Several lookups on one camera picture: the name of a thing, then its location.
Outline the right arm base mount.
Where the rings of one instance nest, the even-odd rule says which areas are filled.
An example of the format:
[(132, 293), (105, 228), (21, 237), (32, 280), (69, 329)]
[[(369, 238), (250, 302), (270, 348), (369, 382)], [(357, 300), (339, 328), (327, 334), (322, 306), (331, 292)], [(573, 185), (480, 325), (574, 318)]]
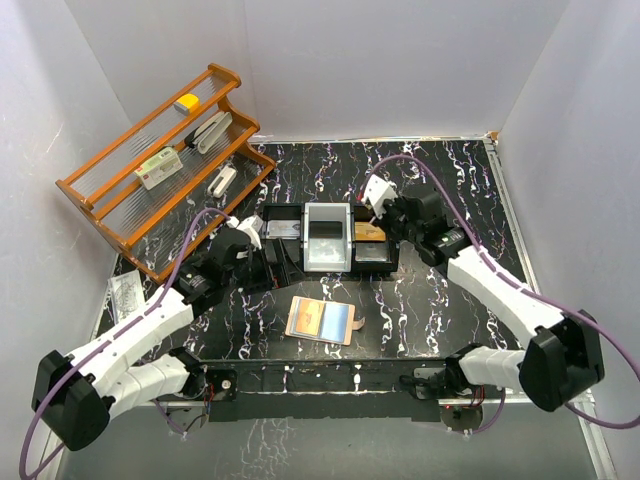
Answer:
[(438, 400), (473, 395), (475, 388), (445, 367), (415, 368), (398, 379), (399, 387), (417, 400)]

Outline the gold card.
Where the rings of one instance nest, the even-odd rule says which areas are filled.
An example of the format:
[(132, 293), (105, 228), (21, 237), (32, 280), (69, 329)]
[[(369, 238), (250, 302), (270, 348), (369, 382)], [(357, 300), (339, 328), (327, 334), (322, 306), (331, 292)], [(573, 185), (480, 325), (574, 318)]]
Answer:
[(319, 334), (324, 304), (316, 300), (301, 299), (294, 311), (292, 332), (315, 337)]
[(356, 242), (385, 242), (386, 234), (380, 228), (368, 222), (356, 222), (354, 224)]

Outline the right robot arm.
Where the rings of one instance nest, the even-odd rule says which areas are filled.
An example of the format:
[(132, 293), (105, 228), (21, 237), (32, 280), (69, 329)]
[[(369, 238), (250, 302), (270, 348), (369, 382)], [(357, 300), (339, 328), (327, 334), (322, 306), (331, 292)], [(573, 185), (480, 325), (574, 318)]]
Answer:
[(525, 393), (553, 412), (603, 380), (605, 368), (591, 317), (532, 297), (529, 287), (498, 265), (468, 232), (450, 224), (442, 201), (392, 196), (376, 215), (389, 238), (411, 243), (421, 260), (478, 299), (516, 337), (518, 350), (471, 344), (449, 355), (429, 381), (466, 397), (483, 385)]

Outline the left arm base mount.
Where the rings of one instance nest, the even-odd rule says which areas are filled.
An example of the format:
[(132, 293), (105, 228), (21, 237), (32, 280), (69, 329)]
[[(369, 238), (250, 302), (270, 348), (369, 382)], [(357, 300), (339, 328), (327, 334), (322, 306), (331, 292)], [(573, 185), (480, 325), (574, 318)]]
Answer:
[(231, 402), (237, 397), (238, 374), (231, 369), (202, 368), (191, 372), (184, 386), (166, 397), (187, 401)]

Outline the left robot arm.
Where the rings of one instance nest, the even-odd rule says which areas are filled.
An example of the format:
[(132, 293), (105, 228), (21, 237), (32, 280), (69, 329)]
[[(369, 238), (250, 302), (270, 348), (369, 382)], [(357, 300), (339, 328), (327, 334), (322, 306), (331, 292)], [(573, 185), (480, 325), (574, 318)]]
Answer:
[(40, 360), (32, 395), (36, 418), (78, 451), (141, 403), (163, 395), (197, 398), (207, 376), (185, 348), (146, 364), (141, 358), (221, 303), (229, 288), (262, 293), (302, 277), (298, 242), (265, 237), (246, 222), (222, 227), (208, 251), (179, 265), (128, 317), (68, 354), (53, 350)]

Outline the beige leather card holder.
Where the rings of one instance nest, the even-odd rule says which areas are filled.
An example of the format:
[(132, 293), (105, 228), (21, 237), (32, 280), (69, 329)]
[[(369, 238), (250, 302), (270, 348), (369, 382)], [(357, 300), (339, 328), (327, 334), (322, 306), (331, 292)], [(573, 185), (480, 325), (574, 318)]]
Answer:
[(353, 333), (361, 330), (366, 323), (365, 317), (356, 317), (356, 309), (352, 304), (316, 300), (324, 304), (319, 334), (315, 337), (294, 334), (292, 332), (293, 316), (298, 302), (301, 299), (316, 300), (308, 297), (293, 297), (285, 329), (286, 336), (349, 346)]

